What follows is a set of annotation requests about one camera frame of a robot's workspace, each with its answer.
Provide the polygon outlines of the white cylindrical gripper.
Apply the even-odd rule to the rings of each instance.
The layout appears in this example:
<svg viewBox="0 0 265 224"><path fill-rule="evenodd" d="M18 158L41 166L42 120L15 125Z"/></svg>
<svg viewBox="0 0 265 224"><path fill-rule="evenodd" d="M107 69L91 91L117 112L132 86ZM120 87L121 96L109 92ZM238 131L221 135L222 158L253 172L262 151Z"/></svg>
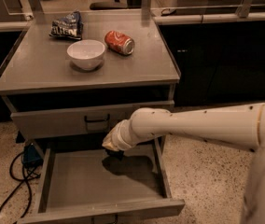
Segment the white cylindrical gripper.
<svg viewBox="0 0 265 224"><path fill-rule="evenodd" d="M107 134L102 147L112 151L125 151L134 148L140 142L141 138L136 135L131 123L125 119Z"/></svg>

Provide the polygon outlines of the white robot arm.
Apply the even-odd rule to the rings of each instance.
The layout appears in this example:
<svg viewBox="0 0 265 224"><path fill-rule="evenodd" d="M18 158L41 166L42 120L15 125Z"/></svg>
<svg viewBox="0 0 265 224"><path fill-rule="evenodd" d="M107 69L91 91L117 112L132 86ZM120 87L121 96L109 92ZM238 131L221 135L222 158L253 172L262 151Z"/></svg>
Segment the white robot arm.
<svg viewBox="0 0 265 224"><path fill-rule="evenodd" d="M126 151L167 134L242 150L254 149L240 224L265 224L265 103L175 113L139 108L109 132L103 147Z"/></svg>

